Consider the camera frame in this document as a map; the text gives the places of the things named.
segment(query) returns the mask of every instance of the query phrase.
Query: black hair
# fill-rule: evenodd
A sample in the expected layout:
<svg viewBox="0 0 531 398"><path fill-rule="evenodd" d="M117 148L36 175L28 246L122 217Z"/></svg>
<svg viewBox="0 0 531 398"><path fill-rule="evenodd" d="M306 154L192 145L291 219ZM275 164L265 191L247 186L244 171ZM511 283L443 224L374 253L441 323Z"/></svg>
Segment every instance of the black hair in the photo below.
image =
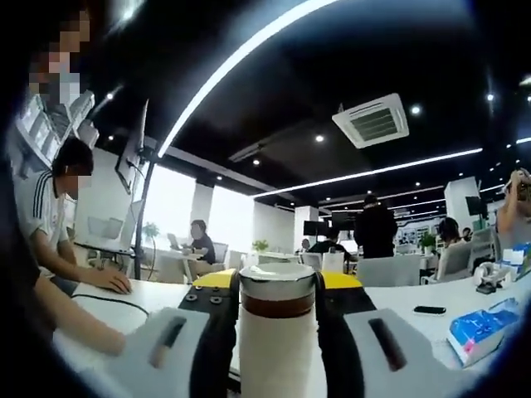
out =
<svg viewBox="0 0 531 398"><path fill-rule="evenodd" d="M94 158L90 147L78 138L70 137L63 143L51 164L53 177L65 175L67 168L73 167L76 174L89 176L94 171Z"/></svg>
<svg viewBox="0 0 531 398"><path fill-rule="evenodd" d="M329 230L326 233L326 239L333 240L333 239L338 239L338 237L339 237L339 229L334 228L334 227L329 228Z"/></svg>
<svg viewBox="0 0 531 398"><path fill-rule="evenodd" d="M190 224L190 225L191 226L198 226L203 234L205 232L207 232L207 223L205 221L203 221L203 220L194 220L194 221L192 221L192 224Z"/></svg>
<svg viewBox="0 0 531 398"><path fill-rule="evenodd" d="M367 196L365 196L365 200L363 201L363 204L373 205L375 203L378 203L378 198L376 197L376 195L369 193Z"/></svg>
<svg viewBox="0 0 531 398"><path fill-rule="evenodd" d="M441 221L441 223L439 224L439 236L441 237L441 240L445 242L449 240L459 239L460 235L457 221L451 217L447 217L443 221Z"/></svg>

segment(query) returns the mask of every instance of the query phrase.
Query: white pillar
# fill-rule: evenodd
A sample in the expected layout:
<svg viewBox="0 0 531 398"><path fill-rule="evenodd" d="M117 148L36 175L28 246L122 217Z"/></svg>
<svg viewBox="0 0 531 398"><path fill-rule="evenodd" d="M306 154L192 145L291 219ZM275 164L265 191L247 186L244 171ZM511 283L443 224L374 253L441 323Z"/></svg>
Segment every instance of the white pillar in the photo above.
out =
<svg viewBox="0 0 531 398"><path fill-rule="evenodd" d="M319 220L319 210L315 207L311 206L304 206L304 207L296 207L295 208L295 222L294 222L294 241L293 241L293 247L295 250L300 248L300 242L304 238L309 239L309 243L311 245L315 244L316 238L315 236L304 236L304 222L305 221L318 221Z"/></svg>
<svg viewBox="0 0 531 398"><path fill-rule="evenodd" d="M471 216L466 205L466 197L479 196L480 191L475 183L475 177L451 181L446 185L446 214L457 221L460 233L467 226L474 230L474 221L480 219L479 216Z"/></svg>
<svg viewBox="0 0 531 398"><path fill-rule="evenodd" d="M196 189L193 192L192 199L192 211L190 211L190 222L194 220L203 220L207 223L208 227L213 194L214 188L196 182Z"/></svg>

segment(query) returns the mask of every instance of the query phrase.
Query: ceiling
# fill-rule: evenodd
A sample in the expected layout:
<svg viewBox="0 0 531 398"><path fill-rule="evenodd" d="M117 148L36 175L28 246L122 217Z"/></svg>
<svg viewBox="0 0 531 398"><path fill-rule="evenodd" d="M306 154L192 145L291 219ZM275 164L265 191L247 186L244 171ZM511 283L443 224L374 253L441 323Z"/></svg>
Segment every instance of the ceiling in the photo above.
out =
<svg viewBox="0 0 531 398"><path fill-rule="evenodd" d="M216 68L303 1L277 3L147 1L126 23L114 24L80 63L99 104L98 145L119 152L125 137L118 132L134 125L146 99L146 134L163 141ZM388 206L405 206L440 200L443 189L397 194L443 187L460 177L474 176L482 188L499 185L517 160L528 165L531 143L514 142L531 137L531 93L519 87L531 73L531 60L522 50L529 36L522 7L529 6L495 3L339 0L302 17L214 87L161 163L254 195L483 148L259 199L342 211L359 208L350 202L368 191L391 196L384 200ZM357 149L332 122L340 106L391 93L400 95L408 113L406 138ZM409 113L414 105L418 115ZM497 192L484 192L485 198L492 201ZM444 211L436 207L441 204L414 210Z"/></svg>

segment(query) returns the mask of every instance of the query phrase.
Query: office room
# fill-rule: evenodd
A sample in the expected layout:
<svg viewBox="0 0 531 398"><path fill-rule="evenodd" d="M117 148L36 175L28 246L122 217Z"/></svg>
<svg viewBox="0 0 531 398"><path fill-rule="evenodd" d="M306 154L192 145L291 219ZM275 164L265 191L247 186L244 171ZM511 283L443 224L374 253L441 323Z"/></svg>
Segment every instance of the office room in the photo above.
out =
<svg viewBox="0 0 531 398"><path fill-rule="evenodd" d="M109 398L507 386L531 65L524 11L473 3L73 2L7 141L65 377Z"/></svg>

